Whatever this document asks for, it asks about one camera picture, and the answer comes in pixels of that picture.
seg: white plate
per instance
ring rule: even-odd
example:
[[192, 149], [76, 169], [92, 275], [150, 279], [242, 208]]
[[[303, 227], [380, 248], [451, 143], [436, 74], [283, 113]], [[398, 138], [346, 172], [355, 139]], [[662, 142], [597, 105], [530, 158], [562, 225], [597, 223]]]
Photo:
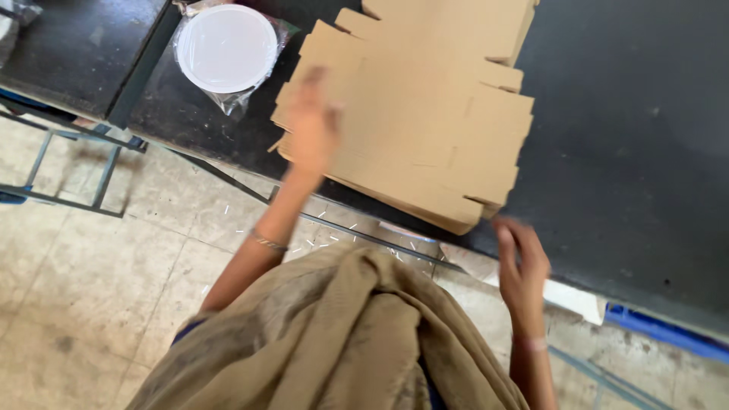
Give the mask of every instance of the white plate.
[[276, 62], [276, 32], [261, 13], [238, 4], [212, 7], [180, 33], [176, 54], [182, 72], [213, 93], [256, 85]]

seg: stack of cardboard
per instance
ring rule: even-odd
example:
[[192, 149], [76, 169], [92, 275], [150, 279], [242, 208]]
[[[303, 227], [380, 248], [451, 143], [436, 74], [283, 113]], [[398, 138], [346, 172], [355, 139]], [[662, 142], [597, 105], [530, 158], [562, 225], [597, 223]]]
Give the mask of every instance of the stack of cardboard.
[[[534, 0], [363, 0], [336, 28], [318, 21], [272, 120], [312, 66], [343, 101], [328, 177], [457, 234], [493, 215], [513, 187], [533, 99], [511, 68]], [[287, 140], [278, 151], [289, 158]]]

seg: bangle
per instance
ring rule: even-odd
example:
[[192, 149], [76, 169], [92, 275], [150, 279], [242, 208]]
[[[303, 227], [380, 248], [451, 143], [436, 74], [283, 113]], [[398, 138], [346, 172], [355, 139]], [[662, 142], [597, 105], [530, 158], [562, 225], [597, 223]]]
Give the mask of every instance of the bangle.
[[522, 346], [524, 349], [530, 352], [541, 352], [547, 349], [547, 339], [540, 337], [538, 339], [517, 339], [513, 335], [511, 336], [511, 342]]
[[251, 235], [253, 235], [253, 238], [256, 240], [256, 242], [258, 242], [259, 244], [264, 245], [266, 247], [270, 247], [272, 250], [278, 250], [281, 252], [286, 252], [287, 250], [289, 250], [289, 247], [279, 245], [275, 242], [269, 241], [268, 239], [264, 238], [255, 229], [253, 230], [253, 232], [251, 232]]

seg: hand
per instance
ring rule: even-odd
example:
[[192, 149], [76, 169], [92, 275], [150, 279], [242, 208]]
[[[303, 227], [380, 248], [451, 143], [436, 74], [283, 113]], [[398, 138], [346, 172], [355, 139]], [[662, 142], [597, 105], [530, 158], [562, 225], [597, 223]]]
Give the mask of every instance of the hand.
[[[511, 313], [514, 336], [542, 338], [549, 259], [531, 226], [503, 217], [495, 219], [492, 225], [499, 240], [499, 289]], [[521, 264], [516, 262], [517, 251]]]
[[329, 171], [339, 145], [339, 111], [329, 106], [321, 92], [326, 69], [314, 67], [294, 96], [289, 120], [292, 127], [293, 169], [321, 178]]

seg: black table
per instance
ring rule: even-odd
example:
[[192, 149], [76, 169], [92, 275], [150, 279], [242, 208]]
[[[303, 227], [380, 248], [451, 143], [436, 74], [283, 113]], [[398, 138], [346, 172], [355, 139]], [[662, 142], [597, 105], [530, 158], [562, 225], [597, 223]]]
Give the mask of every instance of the black table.
[[39, 0], [0, 88], [94, 120], [107, 119], [167, 0]]
[[[269, 117], [303, 34], [357, 0], [257, 3], [303, 30], [252, 96], [222, 114], [168, 48], [130, 119], [138, 135], [271, 179]], [[504, 213], [534, 224], [553, 278], [729, 334], [729, 3], [544, 1], [523, 47], [534, 124]], [[488, 223], [455, 236], [327, 181], [319, 195], [441, 241], [496, 254]]]

